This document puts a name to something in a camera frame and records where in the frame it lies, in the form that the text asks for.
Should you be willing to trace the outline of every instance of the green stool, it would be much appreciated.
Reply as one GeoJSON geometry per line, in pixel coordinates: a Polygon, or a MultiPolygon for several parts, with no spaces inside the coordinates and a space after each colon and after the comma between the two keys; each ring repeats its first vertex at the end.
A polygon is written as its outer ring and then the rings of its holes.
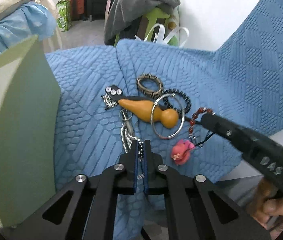
{"type": "MultiPolygon", "coordinates": [[[[150,12],[146,13],[143,17],[146,17],[148,19],[148,24],[147,24],[145,36],[143,38],[143,39],[145,39],[145,37],[149,33],[150,29],[156,24],[157,19],[167,19],[167,18],[169,18],[169,14],[166,14],[161,9],[159,9],[158,7],[155,7],[150,12]]],[[[150,32],[150,34],[147,38],[147,41],[151,41],[153,33],[154,33],[154,30],[152,30],[150,32]]],[[[116,47],[119,40],[120,40],[120,35],[118,33],[116,35],[116,38],[115,38],[115,44],[114,44],[115,47],[116,47]]]]}

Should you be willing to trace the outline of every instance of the black beaded bracelet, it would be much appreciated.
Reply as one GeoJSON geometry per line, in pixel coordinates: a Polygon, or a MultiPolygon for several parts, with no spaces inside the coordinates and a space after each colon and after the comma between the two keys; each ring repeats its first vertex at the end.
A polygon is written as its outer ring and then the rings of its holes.
{"type": "MultiPolygon", "coordinates": [[[[187,114],[190,111],[191,108],[190,98],[183,91],[179,89],[167,89],[163,92],[163,94],[176,94],[181,96],[186,102],[186,107],[184,108],[185,114],[187,114]]],[[[176,107],[173,107],[173,105],[169,103],[168,98],[163,98],[163,103],[166,107],[173,108],[177,111],[178,114],[181,114],[181,109],[177,109],[176,107]]]]}

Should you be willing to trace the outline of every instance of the red beaded bracelet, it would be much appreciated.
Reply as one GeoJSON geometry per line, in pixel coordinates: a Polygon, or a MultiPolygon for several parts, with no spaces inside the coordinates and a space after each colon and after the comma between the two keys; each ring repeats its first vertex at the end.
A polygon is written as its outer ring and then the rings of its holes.
{"type": "Polygon", "coordinates": [[[192,119],[189,121],[189,135],[191,136],[193,134],[193,127],[196,123],[196,119],[198,118],[199,114],[203,114],[203,113],[209,113],[209,114],[213,114],[212,109],[211,108],[206,108],[206,107],[200,107],[198,108],[198,110],[196,112],[193,113],[192,119]]]}

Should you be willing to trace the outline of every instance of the blue quilted blanket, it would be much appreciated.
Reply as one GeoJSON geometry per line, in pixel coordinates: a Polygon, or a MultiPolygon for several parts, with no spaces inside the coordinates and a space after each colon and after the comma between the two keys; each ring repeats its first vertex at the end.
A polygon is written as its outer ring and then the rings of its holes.
{"type": "MultiPolygon", "coordinates": [[[[104,88],[116,84],[126,95],[137,95],[136,77],[156,74],[165,88],[180,88],[199,106],[265,135],[283,128],[283,0],[260,0],[239,29],[214,52],[178,49],[148,42],[120,41],[109,46],[81,47],[47,54],[62,88],[56,119],[55,175],[57,189],[79,173],[100,174],[123,152],[120,108],[104,110],[104,88]]],[[[231,171],[241,160],[224,139],[213,136],[176,166],[169,157],[173,145],[187,138],[187,127],[174,139],[160,140],[150,124],[133,118],[136,135],[150,139],[152,150],[181,174],[204,174],[211,181],[231,171]]],[[[171,133],[161,124],[162,134],[171,133]]],[[[196,135],[206,130],[196,127],[196,135]]],[[[139,181],[133,196],[119,196],[114,239],[136,236],[145,210],[163,208],[163,197],[149,200],[139,181]]]]}
{"type": "Polygon", "coordinates": [[[0,20],[0,54],[32,35],[40,41],[54,34],[56,20],[50,11],[33,1],[21,5],[0,20]]]}

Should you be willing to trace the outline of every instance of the floor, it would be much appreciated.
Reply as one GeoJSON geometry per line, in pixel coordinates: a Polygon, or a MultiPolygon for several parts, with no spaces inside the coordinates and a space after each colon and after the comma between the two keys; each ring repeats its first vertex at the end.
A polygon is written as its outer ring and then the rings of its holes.
{"type": "Polygon", "coordinates": [[[62,33],[63,49],[89,45],[104,45],[104,20],[72,21],[68,31],[62,33]]]}

